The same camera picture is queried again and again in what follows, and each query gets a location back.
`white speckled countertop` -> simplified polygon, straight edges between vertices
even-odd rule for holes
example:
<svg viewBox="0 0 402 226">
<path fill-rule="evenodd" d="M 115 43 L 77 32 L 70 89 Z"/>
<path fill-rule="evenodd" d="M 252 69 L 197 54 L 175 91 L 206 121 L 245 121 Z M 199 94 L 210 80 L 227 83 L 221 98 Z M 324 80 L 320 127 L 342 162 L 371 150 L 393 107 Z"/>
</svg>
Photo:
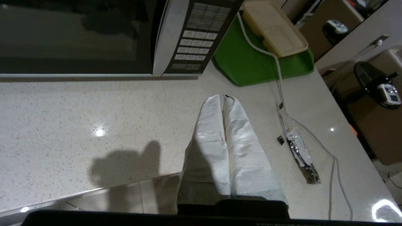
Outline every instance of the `white speckled countertop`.
<svg viewBox="0 0 402 226">
<path fill-rule="evenodd" d="M 290 216 L 327 219 L 332 161 L 303 133 L 322 181 L 306 184 L 288 147 L 276 141 L 276 90 L 275 82 L 236 87 L 212 64 L 198 80 L 0 83 L 0 212 L 181 171 L 202 103 L 228 94 L 243 104 Z M 394 200 L 320 75 L 286 79 L 284 93 L 289 113 L 339 158 L 354 219 L 373 221 L 373 206 Z M 334 185 L 333 219 L 348 220 Z M 401 219 L 387 206 L 379 211 Z"/>
</svg>

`microwave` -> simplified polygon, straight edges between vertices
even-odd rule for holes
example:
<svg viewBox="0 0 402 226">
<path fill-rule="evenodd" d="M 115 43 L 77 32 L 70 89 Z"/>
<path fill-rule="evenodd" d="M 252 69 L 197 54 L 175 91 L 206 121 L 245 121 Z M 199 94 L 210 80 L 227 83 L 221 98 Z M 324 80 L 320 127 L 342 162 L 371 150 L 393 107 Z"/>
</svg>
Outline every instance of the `microwave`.
<svg viewBox="0 0 402 226">
<path fill-rule="evenodd" d="M 2 0 L 0 77 L 200 76 L 242 0 Z"/>
</svg>

